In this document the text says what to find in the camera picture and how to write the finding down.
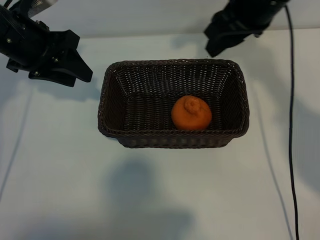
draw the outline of wire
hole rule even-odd
[[[6,9],[9,7],[9,5],[12,3],[13,0],[6,0],[5,4],[3,5]]]
[[[290,113],[289,113],[289,166],[290,166],[290,179],[291,190],[294,204],[294,219],[295,219],[295,239],[299,240],[299,225],[298,225],[298,204],[295,190],[294,166],[292,158],[292,135],[293,135],[293,113],[294,113],[294,100],[295,100],[295,45],[294,45],[294,30],[291,20],[289,7],[285,6],[286,16],[288,18],[290,30],[290,59],[291,59],[291,94],[290,94]]]
[[[27,122],[28,113],[29,113],[29,110],[30,110],[32,96],[33,96],[33,88],[31,88],[31,90],[30,90],[30,92],[28,94],[28,97],[27,97],[27,100],[26,100],[26,104],[25,104],[25,109],[24,109],[23,115],[22,115],[22,121],[21,121],[21,125],[20,125],[20,128],[19,128],[19,133],[18,133],[18,136],[17,136],[17,140],[15,142],[15,145],[14,145],[14,148],[13,148],[10,160],[9,160],[8,167],[7,167],[6,171],[5,171],[3,182],[2,182],[2,184],[0,186],[0,203],[2,201],[2,197],[4,195],[5,188],[7,186],[8,178],[9,178],[12,166],[14,164],[14,161],[16,159],[16,155],[17,155],[18,149],[20,147],[21,139],[22,139],[22,136],[23,136],[23,133],[24,133],[24,130],[25,130],[26,122]]]

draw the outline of white surface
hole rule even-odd
[[[295,31],[294,171],[304,240],[320,236],[319,41],[320,29]],[[288,31],[267,31],[219,56],[242,68],[251,112],[247,134],[226,147],[127,149],[97,129],[107,66],[206,58],[205,44],[202,34],[84,39],[79,51],[93,82],[74,88],[28,80],[5,69],[1,56],[0,183],[14,161],[0,239],[289,240]]]
[[[35,16],[53,31],[81,36],[201,33],[227,0],[59,0]],[[320,28],[320,1],[291,0],[295,28]],[[272,29],[287,29],[284,11]]]

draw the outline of black cable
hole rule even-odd
[[[9,7],[9,5],[12,3],[13,0],[6,0],[5,4],[3,5],[6,9]]]
[[[292,158],[292,134],[293,134],[293,113],[295,100],[295,46],[294,46],[294,30],[291,20],[291,15],[288,6],[285,6],[286,16],[288,18],[290,30],[290,58],[291,58],[291,94],[290,94],[290,113],[289,113],[289,166],[291,190],[294,204],[294,219],[295,219],[295,239],[299,240],[299,225],[298,225],[298,204],[295,190],[294,166]]]

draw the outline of white backdrop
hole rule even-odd
[[[59,0],[34,18],[53,31],[71,29],[80,36],[130,36],[200,33],[228,0]],[[291,0],[296,28],[320,27],[319,0]],[[272,29],[286,29],[284,12]]]

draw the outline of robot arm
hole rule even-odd
[[[242,43],[247,36],[259,37],[274,16],[289,0],[230,0],[217,12],[204,31],[209,38],[206,46],[211,57]]]
[[[0,52],[9,57],[7,68],[73,87],[76,79],[90,82],[93,72],[77,52],[80,37],[73,31],[50,31],[30,18],[57,0],[20,0],[10,9],[0,5]]]
[[[250,34],[259,37],[289,0],[230,0],[205,30],[206,50],[212,57],[234,47]],[[29,72],[42,79],[73,87],[76,78],[90,82],[93,72],[77,52],[79,36],[71,30],[51,32],[30,18],[57,0],[12,0],[0,5],[0,53],[10,59],[7,68]]]

